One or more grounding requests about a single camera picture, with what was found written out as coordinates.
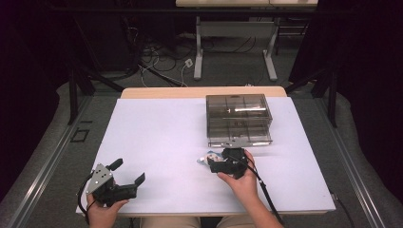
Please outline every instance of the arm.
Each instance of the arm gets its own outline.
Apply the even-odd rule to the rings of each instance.
[[[248,165],[253,167],[253,157],[245,150],[246,156],[250,162]],[[257,228],[278,228],[282,225],[278,222],[275,216],[266,208],[258,196],[257,178],[251,170],[247,169],[245,174],[235,180],[234,178],[224,174],[218,173],[220,179],[225,181],[234,192],[240,203],[254,221]]]

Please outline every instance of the floor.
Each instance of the floor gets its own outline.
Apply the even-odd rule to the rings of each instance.
[[[283,37],[274,56],[278,80],[268,79],[262,60],[264,40],[206,38],[203,40],[202,78],[193,80],[193,68],[184,61],[194,61],[194,39],[181,37],[177,53],[156,46],[145,50],[144,64],[183,86],[288,86],[301,38]],[[139,70],[130,77],[122,72],[103,72],[121,86],[172,86],[149,71]],[[32,154],[25,170],[0,204],[0,227],[86,227],[75,214],[75,193],[87,171],[107,128],[120,93],[93,81],[93,97],[79,95],[80,115],[72,125],[69,118],[68,85],[58,89],[60,104],[48,131]],[[287,216],[286,227],[398,227],[403,224],[402,205],[385,189],[359,149],[349,103],[339,96],[336,103],[337,129],[326,119],[326,97],[313,99],[312,84],[289,94],[315,151],[329,187],[342,201],[337,210],[323,216]],[[86,142],[72,142],[76,129],[88,129]],[[119,218],[116,227],[129,226]]]

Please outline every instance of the person's lap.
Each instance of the person's lap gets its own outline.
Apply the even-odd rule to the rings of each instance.
[[[142,228],[202,228],[198,217],[148,217],[141,218]],[[224,217],[217,228],[255,228],[247,215]]]

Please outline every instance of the hand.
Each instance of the hand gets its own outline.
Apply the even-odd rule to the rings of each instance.
[[[248,165],[255,168],[252,154],[245,150],[245,155],[249,159]],[[231,187],[235,196],[251,217],[256,228],[282,227],[259,199],[257,177],[250,169],[246,169],[243,176],[237,180],[224,173],[218,173],[217,175]]]
[[[255,168],[252,154],[245,150],[245,155],[249,161],[248,165]],[[243,176],[237,180],[224,173],[218,173],[217,175],[231,187],[235,196],[243,205],[259,199],[257,177],[250,169],[246,169]]]
[[[118,211],[123,205],[128,203],[128,200],[117,201],[111,207],[104,207],[100,202],[95,201],[92,194],[86,195],[87,215],[89,227],[94,228],[111,228],[115,223]]]

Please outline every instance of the human hand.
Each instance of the human hand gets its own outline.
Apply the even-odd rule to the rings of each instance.
[[[252,168],[255,168],[252,154],[249,153],[249,151],[245,150],[245,155],[249,161],[248,165]],[[235,196],[244,206],[245,203],[250,203],[255,200],[259,200],[257,177],[250,169],[246,169],[243,176],[237,180],[221,172],[218,173],[217,176],[223,181],[225,181],[231,187]]]
[[[111,207],[104,207],[100,202],[95,201],[92,194],[88,194],[86,195],[86,203],[89,227],[111,228],[118,216],[118,211],[128,203],[128,200],[117,201]]]

